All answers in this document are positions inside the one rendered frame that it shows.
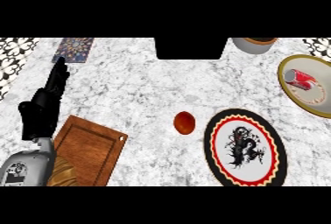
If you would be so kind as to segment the gold-rimmed white plate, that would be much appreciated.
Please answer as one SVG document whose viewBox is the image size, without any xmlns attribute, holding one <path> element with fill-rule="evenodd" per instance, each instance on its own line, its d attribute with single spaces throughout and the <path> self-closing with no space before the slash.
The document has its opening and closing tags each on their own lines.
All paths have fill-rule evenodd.
<svg viewBox="0 0 331 224">
<path fill-rule="evenodd" d="M 331 62 L 297 54 L 282 60 L 276 74 L 292 102 L 316 116 L 331 119 Z"/>
</svg>

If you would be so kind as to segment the golden brown bread loaf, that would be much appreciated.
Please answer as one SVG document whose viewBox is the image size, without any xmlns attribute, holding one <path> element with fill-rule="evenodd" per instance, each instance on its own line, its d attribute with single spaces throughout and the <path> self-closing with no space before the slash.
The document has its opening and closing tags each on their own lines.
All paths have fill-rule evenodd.
<svg viewBox="0 0 331 224">
<path fill-rule="evenodd" d="M 47 186 L 78 186 L 74 165 L 62 157 L 56 157 Z"/>
</svg>

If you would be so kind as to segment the red soda can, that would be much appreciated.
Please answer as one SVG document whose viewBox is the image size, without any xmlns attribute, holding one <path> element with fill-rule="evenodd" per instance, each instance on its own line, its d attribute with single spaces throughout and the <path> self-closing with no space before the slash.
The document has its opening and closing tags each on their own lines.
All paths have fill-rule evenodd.
<svg viewBox="0 0 331 224">
<path fill-rule="evenodd" d="M 297 69 L 289 69 L 283 73 L 283 82 L 304 91 L 310 90 L 316 86 L 316 78 Z"/>
</svg>

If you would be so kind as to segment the brown wooden cutting board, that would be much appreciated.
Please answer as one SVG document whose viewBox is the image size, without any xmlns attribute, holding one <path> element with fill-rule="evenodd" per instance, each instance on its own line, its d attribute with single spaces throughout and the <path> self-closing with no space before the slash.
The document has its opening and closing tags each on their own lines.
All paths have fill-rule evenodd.
<svg viewBox="0 0 331 224">
<path fill-rule="evenodd" d="M 71 115 L 56 134 L 56 154 L 74 165 L 81 186 L 106 186 L 128 135 Z"/>
</svg>

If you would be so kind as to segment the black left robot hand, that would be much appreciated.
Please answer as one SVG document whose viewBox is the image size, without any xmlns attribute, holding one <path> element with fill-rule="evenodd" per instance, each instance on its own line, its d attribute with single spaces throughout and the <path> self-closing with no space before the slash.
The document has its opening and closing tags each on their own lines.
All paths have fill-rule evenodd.
<svg viewBox="0 0 331 224">
<path fill-rule="evenodd" d="M 59 57 L 47 77 L 45 86 L 35 91 L 32 99 L 22 101 L 17 105 L 23 123 L 22 139 L 25 141 L 53 136 L 68 76 L 65 58 Z"/>
</svg>

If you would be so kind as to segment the small red-orange bowl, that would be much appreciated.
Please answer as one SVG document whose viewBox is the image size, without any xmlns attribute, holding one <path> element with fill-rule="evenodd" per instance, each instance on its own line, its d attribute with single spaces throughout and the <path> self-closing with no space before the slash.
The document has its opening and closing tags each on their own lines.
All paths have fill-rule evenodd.
<svg viewBox="0 0 331 224">
<path fill-rule="evenodd" d="M 192 114 L 186 111 L 181 111 L 174 116 L 173 125 L 180 134 L 189 135 L 195 129 L 195 118 Z"/>
</svg>

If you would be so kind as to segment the black appliance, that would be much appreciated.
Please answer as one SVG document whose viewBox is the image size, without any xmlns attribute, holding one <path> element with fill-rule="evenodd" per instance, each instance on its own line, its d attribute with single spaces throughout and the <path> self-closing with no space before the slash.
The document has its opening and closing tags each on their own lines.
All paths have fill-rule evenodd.
<svg viewBox="0 0 331 224">
<path fill-rule="evenodd" d="M 155 38 L 159 60 L 217 60 L 227 38 Z"/>
</svg>

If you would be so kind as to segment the blue patterned tile coaster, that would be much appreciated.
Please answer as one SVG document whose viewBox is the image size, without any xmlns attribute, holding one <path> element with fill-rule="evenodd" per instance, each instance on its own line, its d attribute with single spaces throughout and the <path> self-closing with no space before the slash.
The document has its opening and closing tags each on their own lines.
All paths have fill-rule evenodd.
<svg viewBox="0 0 331 224">
<path fill-rule="evenodd" d="M 93 38 L 62 38 L 51 62 L 63 57 L 66 63 L 84 63 L 88 58 Z"/>
</svg>

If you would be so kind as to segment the black red dragon plate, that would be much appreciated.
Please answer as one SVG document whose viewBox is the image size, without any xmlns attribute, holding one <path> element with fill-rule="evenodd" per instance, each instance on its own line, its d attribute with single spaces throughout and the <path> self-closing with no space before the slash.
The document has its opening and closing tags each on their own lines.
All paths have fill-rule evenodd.
<svg viewBox="0 0 331 224">
<path fill-rule="evenodd" d="M 223 110 L 204 131 L 204 155 L 223 186 L 280 186 L 286 154 L 270 123 L 251 111 Z"/>
</svg>

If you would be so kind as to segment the grey pot with brown rim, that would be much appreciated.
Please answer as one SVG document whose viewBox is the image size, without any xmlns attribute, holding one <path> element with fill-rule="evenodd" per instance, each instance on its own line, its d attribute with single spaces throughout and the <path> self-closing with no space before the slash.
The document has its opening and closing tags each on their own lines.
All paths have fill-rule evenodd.
<svg viewBox="0 0 331 224">
<path fill-rule="evenodd" d="M 269 51 L 276 38 L 232 38 L 238 49 L 249 54 L 263 54 Z"/>
</svg>

